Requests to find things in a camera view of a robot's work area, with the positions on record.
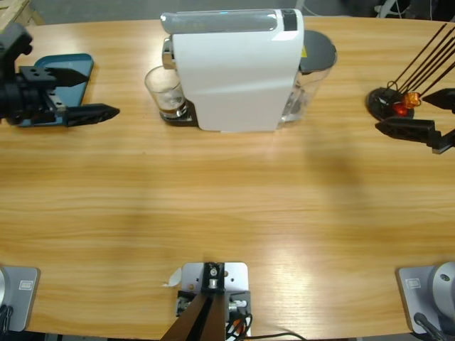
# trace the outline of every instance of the wooden table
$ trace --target wooden table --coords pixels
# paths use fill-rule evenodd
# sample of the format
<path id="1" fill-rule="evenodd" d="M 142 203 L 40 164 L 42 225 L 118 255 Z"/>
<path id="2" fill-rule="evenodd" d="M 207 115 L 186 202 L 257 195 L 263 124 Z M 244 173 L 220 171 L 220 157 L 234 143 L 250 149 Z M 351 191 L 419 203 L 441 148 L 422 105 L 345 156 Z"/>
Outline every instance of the wooden table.
<path id="1" fill-rule="evenodd" d="M 41 270 L 29 329 L 160 338 L 177 292 L 162 285 L 179 266 L 244 261 L 256 335 L 407 332 L 395 270 L 455 258 L 455 150 L 383 136 L 364 98 L 439 25 L 307 18 L 338 63 L 302 121 L 261 134 L 162 122 L 143 84 L 161 63 L 158 21 L 30 28 L 35 49 L 20 65 L 90 53 L 85 101 L 122 113 L 0 128 L 0 260 Z M 429 105 L 418 115 L 455 126 Z"/>

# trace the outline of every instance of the clear glass cup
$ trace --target clear glass cup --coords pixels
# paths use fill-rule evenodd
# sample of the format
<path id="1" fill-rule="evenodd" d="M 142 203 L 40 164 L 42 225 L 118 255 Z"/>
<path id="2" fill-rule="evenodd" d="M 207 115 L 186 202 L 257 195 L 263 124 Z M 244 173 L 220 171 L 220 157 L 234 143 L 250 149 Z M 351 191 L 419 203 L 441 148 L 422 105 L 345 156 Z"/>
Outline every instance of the clear glass cup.
<path id="1" fill-rule="evenodd" d="M 282 114 L 282 122 L 297 121 L 305 115 L 319 85 L 328 76 L 330 70 L 329 68 L 315 71 L 308 75 L 297 73 L 294 87 Z"/>
<path id="2" fill-rule="evenodd" d="M 145 86 L 149 90 L 159 114 L 165 119 L 177 119 L 187 111 L 185 96 L 175 70 L 158 66 L 145 76 Z"/>

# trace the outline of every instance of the black cable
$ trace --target black cable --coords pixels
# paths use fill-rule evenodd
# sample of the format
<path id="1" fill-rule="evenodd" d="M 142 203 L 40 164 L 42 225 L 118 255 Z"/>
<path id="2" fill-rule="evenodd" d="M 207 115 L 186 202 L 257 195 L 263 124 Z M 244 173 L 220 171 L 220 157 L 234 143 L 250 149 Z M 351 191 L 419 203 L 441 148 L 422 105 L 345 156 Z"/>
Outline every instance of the black cable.
<path id="1" fill-rule="evenodd" d="M 261 339 L 271 339 L 273 337 L 281 336 L 294 336 L 299 340 L 306 341 L 306 338 L 297 334 L 296 332 L 279 332 L 278 334 L 269 334 L 269 335 L 256 335 L 256 336 L 246 336 L 244 340 L 261 340 Z"/>
<path id="2" fill-rule="evenodd" d="M 247 318 L 250 318 L 250 323 L 247 324 Z M 234 341 L 243 341 L 243 340 L 262 340 L 262 339 L 271 339 L 273 337 L 282 337 L 282 336 L 293 336 L 301 341 L 307 341 L 307 339 L 296 332 L 279 332 L 277 334 L 268 334 L 268 335 L 255 335 L 255 336 L 248 336 L 247 333 L 251 328 L 251 324 L 253 322 L 253 315 L 246 314 L 242 315 L 240 318 L 240 323 L 234 327 L 232 332 L 228 332 L 228 330 L 233 326 L 233 321 L 227 325 L 226 329 L 226 340 L 229 340 L 230 337 L 234 337 Z M 235 332 L 239 329 L 239 327 L 243 325 L 244 331 L 240 335 L 235 335 Z"/>

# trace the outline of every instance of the blue plate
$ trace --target blue plate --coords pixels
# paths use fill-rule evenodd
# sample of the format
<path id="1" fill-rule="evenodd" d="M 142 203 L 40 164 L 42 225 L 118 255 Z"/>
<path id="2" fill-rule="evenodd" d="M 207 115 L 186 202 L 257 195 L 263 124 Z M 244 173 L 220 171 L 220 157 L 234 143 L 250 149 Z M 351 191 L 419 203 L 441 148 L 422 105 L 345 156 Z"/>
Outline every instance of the blue plate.
<path id="1" fill-rule="evenodd" d="M 90 78 L 93 68 L 93 58 L 87 53 L 76 53 L 72 55 L 47 55 L 38 59 L 36 67 L 64 67 L 74 69 Z M 56 87 L 55 93 L 67 107 L 79 107 L 84 97 L 87 82 L 75 85 L 74 87 Z M 55 122 L 31 124 L 29 119 L 24 119 L 19 126 L 61 126 L 62 117 L 56 117 Z"/>

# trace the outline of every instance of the sticker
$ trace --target sticker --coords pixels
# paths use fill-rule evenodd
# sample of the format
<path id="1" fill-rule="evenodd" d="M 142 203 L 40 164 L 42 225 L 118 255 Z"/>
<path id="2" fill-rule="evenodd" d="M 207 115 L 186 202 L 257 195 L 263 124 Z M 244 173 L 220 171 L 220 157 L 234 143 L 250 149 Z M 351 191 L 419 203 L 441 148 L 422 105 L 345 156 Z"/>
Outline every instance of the sticker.
<path id="1" fill-rule="evenodd" d="M 19 284 L 19 290 L 31 290 L 33 289 L 33 281 L 21 281 Z"/>
<path id="2" fill-rule="evenodd" d="M 408 289 L 418 289 L 421 288 L 420 280 L 418 278 L 407 278 L 406 286 Z"/>

